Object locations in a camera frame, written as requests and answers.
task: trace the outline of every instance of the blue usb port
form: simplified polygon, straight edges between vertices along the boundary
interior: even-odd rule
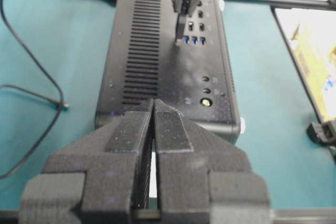
[[[189,44],[189,36],[184,36],[183,37],[183,43]]]
[[[199,38],[199,40],[200,40],[202,45],[205,45],[205,38],[204,37]]]
[[[191,43],[194,45],[197,44],[197,37],[193,36],[191,39]]]

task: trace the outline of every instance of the teal mat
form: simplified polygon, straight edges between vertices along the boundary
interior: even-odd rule
[[[16,209],[25,183],[47,157],[94,129],[114,7],[102,0],[5,0],[5,8],[71,105],[28,163],[0,181],[0,209]],[[273,207],[336,206],[335,165],[328,151],[306,137],[305,128],[315,117],[269,6],[226,2],[224,23],[247,124],[237,145],[267,180]],[[0,83],[58,98],[2,23],[0,52]],[[0,173],[22,157],[54,113],[28,96],[0,92]]]
[[[61,114],[37,152],[14,176],[0,181],[0,209],[15,209],[29,178],[48,156],[94,130],[114,8],[102,0],[5,0],[9,21],[58,81],[71,108]],[[0,83],[58,98],[55,88],[0,23]],[[54,116],[48,104],[0,92],[0,173],[30,148]]]
[[[336,206],[336,166],[306,135],[316,116],[269,5],[227,1],[223,19],[246,120],[237,146],[266,179],[272,206]]]

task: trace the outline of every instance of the black cable on table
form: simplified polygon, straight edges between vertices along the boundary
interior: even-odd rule
[[[45,97],[43,95],[37,94],[35,92],[29,91],[27,89],[15,86],[15,85],[11,85],[11,84],[4,84],[0,86],[0,89],[3,88],[12,88],[12,89],[16,89],[19,90],[21,92],[25,92],[28,94],[31,94],[35,97],[39,97],[42,98],[44,100],[47,100],[55,105],[58,106],[57,112],[55,114],[55,116],[53,117],[51,123],[48,125],[48,127],[45,129],[45,131],[43,132],[43,134],[37,139],[37,141],[33,144],[33,146],[29,149],[29,151],[23,156],[23,158],[15,165],[13,166],[9,171],[7,171],[4,174],[0,175],[0,179],[5,179],[7,177],[9,177],[10,175],[14,174],[22,165],[24,165],[26,163],[26,161],[28,160],[28,158],[33,154],[33,152],[36,150],[36,148],[40,145],[40,143],[43,141],[43,139],[46,137],[46,135],[49,133],[49,131],[51,130],[51,128],[54,126],[54,124],[56,123],[62,109],[64,107],[68,107],[67,104],[64,103],[64,96],[63,96],[63,92],[61,90],[61,88],[59,87],[59,85],[57,84],[57,82],[51,77],[51,75],[44,69],[44,67],[40,64],[40,62],[36,59],[36,57],[33,55],[33,53],[30,51],[30,49],[28,48],[28,46],[20,39],[20,37],[18,36],[18,34],[14,31],[14,29],[12,28],[12,26],[9,24],[5,12],[4,12],[4,0],[0,0],[0,12],[1,12],[1,17],[2,20],[4,21],[5,25],[7,26],[8,30],[13,34],[13,36],[15,37],[15,39],[17,40],[17,42],[19,42],[19,44],[25,49],[25,51],[28,53],[28,55],[30,56],[30,58],[34,61],[34,63],[37,65],[37,67],[43,72],[43,74],[49,79],[49,81],[55,86],[55,88],[57,89],[58,93],[59,93],[59,101],[55,101],[53,99],[50,99],[48,97]]]

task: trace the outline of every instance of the ventilation grille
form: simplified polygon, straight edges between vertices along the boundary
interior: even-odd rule
[[[122,104],[158,95],[161,0],[135,0]]]

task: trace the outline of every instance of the black bracket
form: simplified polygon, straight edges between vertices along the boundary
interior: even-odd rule
[[[311,123],[307,134],[314,143],[327,146],[336,161],[336,120],[322,124]]]

